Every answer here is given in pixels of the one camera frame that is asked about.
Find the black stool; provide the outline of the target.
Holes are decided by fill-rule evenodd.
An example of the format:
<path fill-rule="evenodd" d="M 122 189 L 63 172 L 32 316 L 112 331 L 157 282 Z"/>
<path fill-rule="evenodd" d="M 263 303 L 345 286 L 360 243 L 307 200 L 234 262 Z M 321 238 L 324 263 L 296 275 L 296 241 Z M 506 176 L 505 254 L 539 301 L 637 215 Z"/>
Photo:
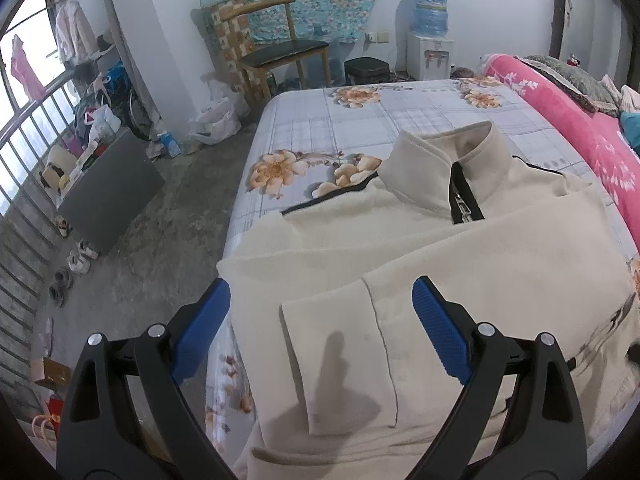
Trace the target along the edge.
<path fill-rule="evenodd" d="M 345 82 L 349 86 L 384 84 L 390 81 L 390 64 L 378 58 L 362 56 L 344 63 Z"/>

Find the grey patterned pillow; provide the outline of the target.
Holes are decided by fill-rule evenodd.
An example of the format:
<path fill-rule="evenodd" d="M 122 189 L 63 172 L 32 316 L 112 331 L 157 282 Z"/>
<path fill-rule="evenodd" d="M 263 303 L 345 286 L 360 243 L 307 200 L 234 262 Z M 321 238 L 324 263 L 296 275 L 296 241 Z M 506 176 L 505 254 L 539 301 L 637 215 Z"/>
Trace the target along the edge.
<path fill-rule="evenodd" d="M 547 55 L 533 54 L 520 61 L 553 82 L 585 112 L 620 116 L 620 109 L 605 83 L 582 68 Z"/>

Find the pink floral blanket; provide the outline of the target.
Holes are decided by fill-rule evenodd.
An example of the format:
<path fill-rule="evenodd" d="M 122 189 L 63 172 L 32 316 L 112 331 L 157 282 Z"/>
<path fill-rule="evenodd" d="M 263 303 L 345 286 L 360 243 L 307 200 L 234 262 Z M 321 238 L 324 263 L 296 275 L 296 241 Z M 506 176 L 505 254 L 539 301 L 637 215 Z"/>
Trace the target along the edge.
<path fill-rule="evenodd" d="M 559 86 L 512 55 L 488 54 L 480 71 L 516 91 L 582 156 L 612 198 L 635 242 L 639 240 L 639 157 L 620 122 L 590 113 Z"/>

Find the white water dispenser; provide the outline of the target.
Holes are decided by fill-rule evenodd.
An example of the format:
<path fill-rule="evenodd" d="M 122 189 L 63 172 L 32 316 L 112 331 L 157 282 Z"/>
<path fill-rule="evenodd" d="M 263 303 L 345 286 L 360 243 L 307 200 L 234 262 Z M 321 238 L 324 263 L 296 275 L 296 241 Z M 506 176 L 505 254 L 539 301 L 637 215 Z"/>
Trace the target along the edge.
<path fill-rule="evenodd" d="M 408 32 L 407 73 L 415 80 L 449 79 L 453 53 L 452 39 L 424 37 Z"/>

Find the dark shoes pair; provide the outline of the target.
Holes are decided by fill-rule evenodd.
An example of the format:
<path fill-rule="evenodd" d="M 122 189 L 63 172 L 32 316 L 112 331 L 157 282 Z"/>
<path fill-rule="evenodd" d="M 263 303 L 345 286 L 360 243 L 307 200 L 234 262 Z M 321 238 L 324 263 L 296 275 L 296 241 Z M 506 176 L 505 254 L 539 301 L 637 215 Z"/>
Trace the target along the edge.
<path fill-rule="evenodd" d="M 52 282 L 48 293 L 53 303 L 62 308 L 70 288 L 73 286 L 73 277 L 67 268 L 59 268 L 53 273 Z"/>

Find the blue patterned quilt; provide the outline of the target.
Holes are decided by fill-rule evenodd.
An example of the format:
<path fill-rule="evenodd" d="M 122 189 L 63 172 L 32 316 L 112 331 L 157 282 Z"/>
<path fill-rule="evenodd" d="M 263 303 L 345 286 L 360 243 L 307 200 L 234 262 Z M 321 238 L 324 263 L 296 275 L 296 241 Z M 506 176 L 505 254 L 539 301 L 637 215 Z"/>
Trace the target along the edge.
<path fill-rule="evenodd" d="M 629 146 L 640 155 L 640 113 L 621 112 L 620 128 Z"/>

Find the wooden chair black seat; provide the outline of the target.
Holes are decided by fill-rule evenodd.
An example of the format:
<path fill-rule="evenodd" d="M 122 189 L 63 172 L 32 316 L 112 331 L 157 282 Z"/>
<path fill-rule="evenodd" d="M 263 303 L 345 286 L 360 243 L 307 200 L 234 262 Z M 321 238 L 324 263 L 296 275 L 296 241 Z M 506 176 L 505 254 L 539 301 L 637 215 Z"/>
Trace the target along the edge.
<path fill-rule="evenodd" d="M 318 55 L 321 58 L 324 83 L 327 87 L 332 87 L 332 78 L 329 64 L 329 44 L 322 40 L 302 39 L 296 35 L 295 25 L 291 6 L 296 0 L 260 0 L 243 4 L 239 9 L 232 11 L 225 21 L 231 20 L 239 15 L 257 13 L 259 11 L 283 6 L 288 25 L 288 40 L 279 41 L 263 48 L 255 50 L 253 53 L 243 56 L 240 59 L 241 67 L 246 72 L 252 72 L 257 76 L 262 88 L 262 102 L 268 103 L 272 94 L 268 84 L 267 75 L 277 67 L 294 63 L 297 68 L 300 85 L 306 88 L 306 78 L 302 61 L 304 58 L 312 58 Z"/>

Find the pink hanging garment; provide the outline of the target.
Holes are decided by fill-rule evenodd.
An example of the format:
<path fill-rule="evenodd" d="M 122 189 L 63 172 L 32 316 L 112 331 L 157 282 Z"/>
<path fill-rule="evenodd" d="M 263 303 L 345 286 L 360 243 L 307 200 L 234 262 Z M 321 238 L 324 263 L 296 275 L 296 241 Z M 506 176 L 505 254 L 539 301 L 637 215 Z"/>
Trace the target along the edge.
<path fill-rule="evenodd" d="M 46 90 L 30 66 L 23 41 L 17 35 L 12 40 L 11 75 L 22 85 L 26 96 L 31 101 L 44 99 Z"/>

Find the cardboard box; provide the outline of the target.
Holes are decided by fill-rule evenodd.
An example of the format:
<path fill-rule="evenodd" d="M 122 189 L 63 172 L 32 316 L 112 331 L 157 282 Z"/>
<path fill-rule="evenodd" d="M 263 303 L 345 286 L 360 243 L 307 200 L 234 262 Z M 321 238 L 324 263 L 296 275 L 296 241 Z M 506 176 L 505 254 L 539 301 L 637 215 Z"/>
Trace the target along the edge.
<path fill-rule="evenodd" d="M 43 356 L 30 361 L 30 374 L 35 385 L 56 390 L 68 386 L 73 372 L 68 366 Z"/>

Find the cream zip jacket black trim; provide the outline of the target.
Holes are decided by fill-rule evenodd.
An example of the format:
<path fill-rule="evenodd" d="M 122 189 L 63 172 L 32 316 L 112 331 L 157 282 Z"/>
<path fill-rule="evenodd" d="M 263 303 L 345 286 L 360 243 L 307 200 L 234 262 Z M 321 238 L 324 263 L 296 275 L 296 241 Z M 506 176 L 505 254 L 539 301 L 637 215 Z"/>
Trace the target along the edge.
<path fill-rule="evenodd" d="M 597 187 L 491 122 L 399 133 L 361 182 L 266 214 L 218 266 L 256 408 L 243 479 L 400 479 L 460 393 L 414 281 L 505 335 L 555 336 L 589 441 L 639 387 L 639 300 Z"/>

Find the white hanging garment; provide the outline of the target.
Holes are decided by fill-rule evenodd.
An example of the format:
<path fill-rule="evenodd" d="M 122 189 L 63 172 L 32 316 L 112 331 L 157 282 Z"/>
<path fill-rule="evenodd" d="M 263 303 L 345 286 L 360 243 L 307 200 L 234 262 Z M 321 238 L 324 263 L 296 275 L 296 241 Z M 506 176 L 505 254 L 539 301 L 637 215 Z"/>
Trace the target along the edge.
<path fill-rule="evenodd" d="M 81 64 L 98 50 L 96 35 L 80 3 L 67 0 L 58 9 L 54 23 L 58 54 L 63 63 Z"/>

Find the red gift bag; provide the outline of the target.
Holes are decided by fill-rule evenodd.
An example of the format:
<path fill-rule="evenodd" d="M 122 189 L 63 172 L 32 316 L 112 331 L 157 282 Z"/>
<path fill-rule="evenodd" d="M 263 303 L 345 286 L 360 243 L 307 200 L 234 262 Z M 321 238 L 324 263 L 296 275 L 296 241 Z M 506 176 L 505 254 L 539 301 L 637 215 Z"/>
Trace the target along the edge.
<path fill-rule="evenodd" d="M 58 394 L 52 393 L 44 404 L 44 412 L 35 415 L 30 422 L 30 429 L 34 436 L 46 445 L 51 445 L 58 440 L 63 408 L 63 399 Z"/>

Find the metal balcony railing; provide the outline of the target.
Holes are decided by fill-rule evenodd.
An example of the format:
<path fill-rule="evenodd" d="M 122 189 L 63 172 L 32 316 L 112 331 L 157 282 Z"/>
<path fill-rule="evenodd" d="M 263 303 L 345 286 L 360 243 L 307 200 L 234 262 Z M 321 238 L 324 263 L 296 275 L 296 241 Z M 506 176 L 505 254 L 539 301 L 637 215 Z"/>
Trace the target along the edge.
<path fill-rule="evenodd" d="M 71 79 L 57 76 L 44 99 L 25 105 L 1 129 L 1 391 L 14 396 L 29 383 L 37 309 L 62 240 L 40 176 L 51 148 L 70 132 Z"/>

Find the white plastic bag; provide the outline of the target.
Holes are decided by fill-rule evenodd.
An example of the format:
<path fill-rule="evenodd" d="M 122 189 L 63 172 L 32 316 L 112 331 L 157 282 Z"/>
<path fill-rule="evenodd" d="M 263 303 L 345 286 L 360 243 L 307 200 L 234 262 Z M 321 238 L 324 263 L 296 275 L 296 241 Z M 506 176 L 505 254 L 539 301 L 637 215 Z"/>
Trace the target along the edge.
<path fill-rule="evenodd" d="M 226 82 L 209 77 L 205 83 L 210 101 L 190 120 L 189 136 L 201 144 L 215 145 L 241 130 L 241 119 L 250 108 L 242 93 L 234 91 Z"/>

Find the floral plaid bed sheet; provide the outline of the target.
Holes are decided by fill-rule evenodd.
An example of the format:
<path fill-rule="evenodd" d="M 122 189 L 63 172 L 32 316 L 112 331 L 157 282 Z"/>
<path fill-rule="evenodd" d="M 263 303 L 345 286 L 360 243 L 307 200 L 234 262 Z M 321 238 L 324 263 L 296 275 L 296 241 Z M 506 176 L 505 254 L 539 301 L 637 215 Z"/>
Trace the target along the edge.
<path fill-rule="evenodd" d="M 228 227 L 224 255 L 238 246 L 254 221 L 270 211 L 278 211 L 311 199 L 321 182 L 333 180 L 331 164 L 342 152 L 340 162 L 358 154 L 384 159 L 390 154 L 398 132 L 434 134 L 491 120 L 509 139 L 510 151 L 531 164 L 570 172 L 596 181 L 608 214 L 608 222 L 620 252 L 626 260 L 638 249 L 618 212 L 614 200 L 588 164 L 551 122 L 509 86 L 498 84 L 471 89 L 494 96 L 499 106 L 481 108 L 462 98 L 460 80 L 434 80 L 358 87 L 362 107 L 342 103 L 354 94 L 347 88 L 286 92 L 270 101 L 258 122 L 236 194 Z M 277 150 L 307 156 L 307 172 L 294 174 L 293 183 L 281 190 L 281 198 L 250 191 L 250 170 L 265 154 Z M 245 413 L 243 396 L 250 393 L 248 381 L 235 348 L 230 322 L 224 321 L 209 348 L 206 379 L 206 434 L 228 463 L 236 460 L 252 429 L 253 405 Z"/>

